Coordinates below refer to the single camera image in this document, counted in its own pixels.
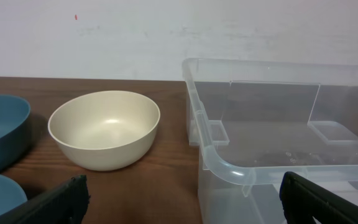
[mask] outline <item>cream bowl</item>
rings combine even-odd
[[[144,95],[102,91],[61,105],[48,130],[64,155],[90,170],[119,169],[140,159],[154,141],[160,110]]]

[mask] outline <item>wall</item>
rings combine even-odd
[[[358,1],[0,0],[0,76],[181,80],[187,57],[358,64]]]

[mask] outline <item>clear plastic container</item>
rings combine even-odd
[[[358,205],[358,66],[187,59],[204,224],[286,223],[293,171]]]

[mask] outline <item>wood grain surface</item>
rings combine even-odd
[[[96,172],[62,154],[47,131],[47,121],[63,103],[104,90],[148,96],[160,107],[161,120],[143,158],[119,170]],[[83,223],[201,223],[198,150],[188,145],[184,82],[0,77],[0,94],[21,96],[32,107],[33,146],[2,172],[29,198],[85,174],[91,199]]]

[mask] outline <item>wooden table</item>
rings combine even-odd
[[[188,145],[185,88],[184,82],[0,77],[0,94],[21,96],[31,104],[35,136],[30,151],[2,174],[19,183],[29,198],[85,174],[91,200],[83,223],[201,223],[198,150]],[[160,107],[161,120],[143,158],[123,169],[96,172],[63,155],[47,121],[64,102],[104,90],[148,96]]]

